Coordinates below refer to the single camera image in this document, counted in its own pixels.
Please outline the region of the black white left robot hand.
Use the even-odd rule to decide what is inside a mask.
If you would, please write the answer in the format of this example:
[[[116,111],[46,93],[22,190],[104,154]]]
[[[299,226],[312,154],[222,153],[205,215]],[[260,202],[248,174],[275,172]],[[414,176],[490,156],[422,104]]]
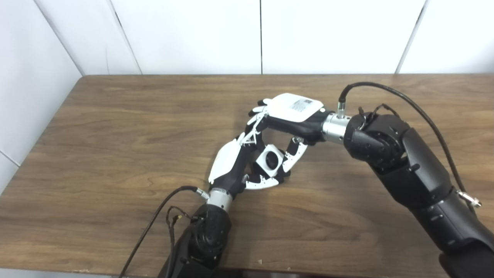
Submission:
[[[220,188],[236,197],[245,189],[262,190],[280,185],[291,175],[291,171],[283,166],[287,161],[286,153],[273,144],[264,146],[251,162],[257,148],[240,144],[244,136],[244,133],[240,134],[218,151],[208,177],[210,190]]]

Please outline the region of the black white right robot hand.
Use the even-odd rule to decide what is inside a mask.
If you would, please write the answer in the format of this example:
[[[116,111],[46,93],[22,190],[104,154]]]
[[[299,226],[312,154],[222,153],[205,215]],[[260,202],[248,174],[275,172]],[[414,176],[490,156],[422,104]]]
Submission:
[[[330,113],[319,100],[283,93],[273,99],[260,100],[258,106],[249,111],[246,132],[255,129],[256,134],[261,134],[270,128],[293,135],[281,166],[281,171],[288,173],[307,146],[326,141],[323,123]]]

